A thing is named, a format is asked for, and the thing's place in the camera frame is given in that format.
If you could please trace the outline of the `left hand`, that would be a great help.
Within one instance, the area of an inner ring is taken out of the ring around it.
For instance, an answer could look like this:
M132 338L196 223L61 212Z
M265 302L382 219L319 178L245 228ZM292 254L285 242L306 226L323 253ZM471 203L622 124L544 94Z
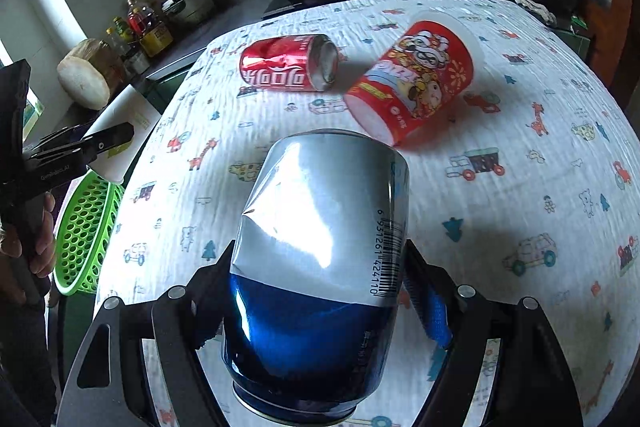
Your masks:
M1 208L1 294L10 303L35 306L50 291L54 204L46 192L24 205Z

